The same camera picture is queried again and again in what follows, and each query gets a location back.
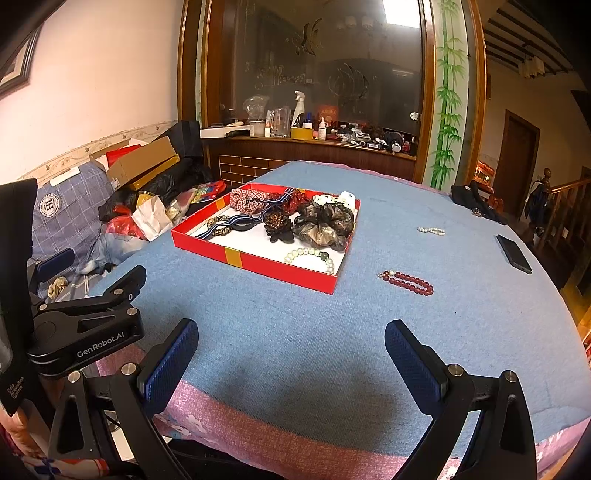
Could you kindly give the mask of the leopard print scrunchie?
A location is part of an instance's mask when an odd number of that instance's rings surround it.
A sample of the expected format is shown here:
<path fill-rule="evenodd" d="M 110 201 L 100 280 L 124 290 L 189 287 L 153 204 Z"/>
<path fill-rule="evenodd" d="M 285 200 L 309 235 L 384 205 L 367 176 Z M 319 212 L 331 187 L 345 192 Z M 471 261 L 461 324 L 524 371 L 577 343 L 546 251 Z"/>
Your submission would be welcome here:
<path fill-rule="evenodd" d="M 228 225 L 230 217 L 228 215 L 218 215 L 209 218 L 206 222 L 207 230 L 204 233 L 204 239 L 215 236 L 225 236 L 232 231 L 232 227 Z"/>

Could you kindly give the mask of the blue striped headband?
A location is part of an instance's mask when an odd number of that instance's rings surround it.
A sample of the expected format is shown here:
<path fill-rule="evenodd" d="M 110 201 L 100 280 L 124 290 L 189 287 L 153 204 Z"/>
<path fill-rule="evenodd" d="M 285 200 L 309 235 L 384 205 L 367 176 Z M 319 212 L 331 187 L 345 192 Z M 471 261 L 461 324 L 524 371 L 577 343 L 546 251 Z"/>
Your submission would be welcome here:
<path fill-rule="evenodd" d="M 290 197 L 290 193 L 293 192 L 294 190 L 295 190 L 294 188 L 288 187 L 286 190 L 284 190 L 281 193 L 266 192 L 266 193 L 270 193 L 270 200 L 266 201 L 266 208 L 264 208 L 263 212 L 260 212 L 257 215 L 253 215 L 253 216 L 246 215 L 246 214 L 242 214 L 242 213 L 239 213 L 238 211 L 236 211 L 235 214 L 216 214 L 212 217 L 215 217 L 218 215 L 228 215 L 230 217 L 230 220 L 228 221 L 228 225 L 232 227 L 232 231 L 238 231 L 238 232 L 249 231 L 253 227 L 256 227 L 256 225 L 263 223 L 263 213 L 264 212 L 270 210 L 273 207 L 280 208 L 280 204 L 283 203 L 284 200 L 287 200 L 287 198 Z M 200 239 L 200 240 L 209 240 L 209 239 L 213 238 L 213 237 L 211 237 L 208 239 L 204 239 L 204 233 L 206 230 L 207 230 L 207 227 L 206 227 L 206 223 L 205 223 L 204 227 L 199 227 L 197 229 L 197 232 L 193 233 L 192 236 L 197 239 Z"/>

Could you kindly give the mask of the blue jeans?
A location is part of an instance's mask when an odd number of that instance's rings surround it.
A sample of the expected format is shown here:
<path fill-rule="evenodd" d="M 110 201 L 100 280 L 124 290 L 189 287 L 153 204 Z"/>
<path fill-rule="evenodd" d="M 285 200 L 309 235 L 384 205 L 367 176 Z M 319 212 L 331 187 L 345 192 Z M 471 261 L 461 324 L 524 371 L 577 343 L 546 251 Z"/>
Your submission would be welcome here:
<path fill-rule="evenodd" d="M 116 233 L 100 234 L 87 259 L 77 268 L 79 275 L 102 275 L 113 267 L 120 265 L 127 258 L 142 250 L 149 244 L 135 236 L 121 235 Z"/>

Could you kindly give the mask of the blue bed sheet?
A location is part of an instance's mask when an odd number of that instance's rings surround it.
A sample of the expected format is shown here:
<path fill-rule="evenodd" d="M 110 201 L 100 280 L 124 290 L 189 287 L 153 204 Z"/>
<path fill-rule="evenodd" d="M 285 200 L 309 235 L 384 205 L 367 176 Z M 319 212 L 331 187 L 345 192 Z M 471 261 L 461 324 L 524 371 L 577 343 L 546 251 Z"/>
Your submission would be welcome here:
<path fill-rule="evenodd" d="M 544 269 L 512 267 L 496 236 L 509 227 L 480 218 L 448 196 L 384 177 L 304 161 L 263 183 L 361 202 L 356 232 L 335 292 L 277 281 L 177 248 L 163 235 L 102 280 L 109 286 L 136 265 L 147 279 L 136 307 L 149 348 L 181 318 L 197 322 L 200 346 L 369 345 L 400 319 L 448 363 L 485 353 L 574 354 L 583 346 Z"/>

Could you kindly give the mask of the white paper bag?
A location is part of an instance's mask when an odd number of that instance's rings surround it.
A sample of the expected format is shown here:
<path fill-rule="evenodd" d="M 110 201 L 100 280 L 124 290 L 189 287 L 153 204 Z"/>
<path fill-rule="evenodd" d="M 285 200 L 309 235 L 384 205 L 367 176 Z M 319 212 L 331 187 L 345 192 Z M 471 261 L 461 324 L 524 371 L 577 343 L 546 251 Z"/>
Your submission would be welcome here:
<path fill-rule="evenodd" d="M 143 202 L 135 209 L 131 218 L 149 242 L 173 228 L 173 223 L 166 215 L 164 204 L 158 196 Z"/>

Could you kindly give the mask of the black clothing pile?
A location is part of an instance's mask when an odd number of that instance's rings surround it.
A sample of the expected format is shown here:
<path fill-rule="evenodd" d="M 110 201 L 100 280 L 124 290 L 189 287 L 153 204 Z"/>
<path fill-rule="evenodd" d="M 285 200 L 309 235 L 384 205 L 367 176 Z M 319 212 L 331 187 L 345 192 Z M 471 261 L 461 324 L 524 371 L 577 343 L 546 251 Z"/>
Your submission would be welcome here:
<path fill-rule="evenodd" d="M 452 186 L 451 198 L 453 202 L 469 209 L 477 216 L 495 221 L 501 225 L 506 225 L 506 219 L 489 206 L 480 196 L 478 186 L 479 183 L 475 180 L 472 180 L 468 185 Z"/>

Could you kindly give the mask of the brown cardboard box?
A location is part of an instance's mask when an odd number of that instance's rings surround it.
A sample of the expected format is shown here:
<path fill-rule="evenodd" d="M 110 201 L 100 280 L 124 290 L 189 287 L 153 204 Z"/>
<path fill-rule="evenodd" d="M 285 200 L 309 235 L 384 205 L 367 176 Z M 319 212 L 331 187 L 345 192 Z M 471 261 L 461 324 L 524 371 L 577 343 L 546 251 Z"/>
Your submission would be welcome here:
<path fill-rule="evenodd" d="M 178 161 L 179 155 L 169 138 L 164 136 L 145 146 L 127 150 L 109 166 L 106 175 L 114 190 L 129 186 L 137 191 Z"/>

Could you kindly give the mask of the wooden stair railing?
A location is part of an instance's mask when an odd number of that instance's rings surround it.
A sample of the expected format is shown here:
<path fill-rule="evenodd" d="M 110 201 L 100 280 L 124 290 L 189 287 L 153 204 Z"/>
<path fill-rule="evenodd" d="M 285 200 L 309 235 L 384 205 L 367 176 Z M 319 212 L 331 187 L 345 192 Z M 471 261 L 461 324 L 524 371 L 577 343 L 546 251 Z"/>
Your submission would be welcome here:
<path fill-rule="evenodd" d="M 577 257 L 590 245 L 590 169 L 582 167 L 579 180 L 553 187 L 549 205 L 550 214 L 543 221 L 534 252 L 540 254 L 549 245 L 556 252 Z"/>

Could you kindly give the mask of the wooden counter shelf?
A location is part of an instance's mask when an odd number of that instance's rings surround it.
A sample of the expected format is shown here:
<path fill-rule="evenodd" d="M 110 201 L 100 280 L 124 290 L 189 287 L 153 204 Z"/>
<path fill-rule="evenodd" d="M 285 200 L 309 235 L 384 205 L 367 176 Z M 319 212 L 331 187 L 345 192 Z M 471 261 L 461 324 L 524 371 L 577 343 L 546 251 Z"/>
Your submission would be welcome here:
<path fill-rule="evenodd" d="M 338 164 L 415 180 L 415 157 L 322 140 L 256 137 L 245 126 L 200 131 L 204 154 L 215 177 L 231 186 L 250 182 L 291 161 Z"/>

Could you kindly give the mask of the black bag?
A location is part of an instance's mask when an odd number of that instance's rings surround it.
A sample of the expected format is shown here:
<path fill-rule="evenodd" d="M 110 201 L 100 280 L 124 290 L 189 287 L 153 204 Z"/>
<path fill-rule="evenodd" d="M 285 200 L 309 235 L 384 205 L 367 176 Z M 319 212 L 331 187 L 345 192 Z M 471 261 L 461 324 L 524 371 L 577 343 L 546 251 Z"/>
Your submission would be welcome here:
<path fill-rule="evenodd" d="M 177 155 L 183 158 L 202 156 L 200 124 L 198 121 L 179 120 L 158 138 L 167 137 Z"/>

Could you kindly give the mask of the brown wooden door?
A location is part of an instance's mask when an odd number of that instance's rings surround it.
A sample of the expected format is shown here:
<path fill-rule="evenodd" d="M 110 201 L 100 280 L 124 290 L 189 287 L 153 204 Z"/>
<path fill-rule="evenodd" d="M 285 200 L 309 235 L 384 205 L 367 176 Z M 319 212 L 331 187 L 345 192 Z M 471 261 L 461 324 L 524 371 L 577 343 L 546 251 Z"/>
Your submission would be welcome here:
<path fill-rule="evenodd" d="M 537 161 L 540 129 L 507 110 L 493 189 L 504 212 L 520 218 Z"/>

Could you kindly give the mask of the glass pitcher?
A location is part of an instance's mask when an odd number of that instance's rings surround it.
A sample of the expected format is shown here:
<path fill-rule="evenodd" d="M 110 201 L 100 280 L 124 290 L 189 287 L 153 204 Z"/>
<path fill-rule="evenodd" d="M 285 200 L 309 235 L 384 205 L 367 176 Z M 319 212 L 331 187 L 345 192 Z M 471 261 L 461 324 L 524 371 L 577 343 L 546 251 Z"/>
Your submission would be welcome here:
<path fill-rule="evenodd" d="M 290 135 L 290 108 L 278 107 L 270 112 L 270 136 L 287 138 Z"/>

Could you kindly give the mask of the bamboo painted glass panel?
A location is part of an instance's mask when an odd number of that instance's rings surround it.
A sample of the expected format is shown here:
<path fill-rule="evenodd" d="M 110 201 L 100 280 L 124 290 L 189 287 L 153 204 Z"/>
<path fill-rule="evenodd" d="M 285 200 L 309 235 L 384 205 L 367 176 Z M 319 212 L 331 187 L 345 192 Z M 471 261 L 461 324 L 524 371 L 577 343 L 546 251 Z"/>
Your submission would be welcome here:
<path fill-rule="evenodd" d="M 469 93 L 469 53 L 459 0 L 431 3 L 435 33 L 435 104 L 423 183 L 449 192 L 460 166 Z"/>

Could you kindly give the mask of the white spray bottle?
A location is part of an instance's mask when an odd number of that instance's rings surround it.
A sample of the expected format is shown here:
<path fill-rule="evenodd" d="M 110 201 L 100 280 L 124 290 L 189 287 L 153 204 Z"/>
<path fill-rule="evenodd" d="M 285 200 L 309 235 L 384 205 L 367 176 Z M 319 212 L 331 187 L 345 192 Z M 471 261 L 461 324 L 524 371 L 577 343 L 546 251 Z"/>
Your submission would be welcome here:
<path fill-rule="evenodd" d="M 305 113 L 305 107 L 304 107 L 305 94 L 303 91 L 295 90 L 294 95 L 295 95 L 295 107 L 294 107 L 293 116 L 291 116 L 291 126 L 296 128 L 298 119 L 300 118 L 300 116 L 302 114 Z"/>

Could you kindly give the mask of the picture frame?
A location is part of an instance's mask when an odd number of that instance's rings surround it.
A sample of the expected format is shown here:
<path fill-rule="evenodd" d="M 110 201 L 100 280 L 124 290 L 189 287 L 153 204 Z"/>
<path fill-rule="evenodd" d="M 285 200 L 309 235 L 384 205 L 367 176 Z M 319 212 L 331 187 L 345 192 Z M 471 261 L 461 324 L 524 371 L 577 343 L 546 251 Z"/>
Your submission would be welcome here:
<path fill-rule="evenodd" d="M 3 99 L 14 91 L 24 87 L 30 77 L 33 56 L 37 46 L 42 27 L 39 26 L 29 35 L 25 44 L 20 49 L 12 64 L 1 80 L 0 98 Z"/>

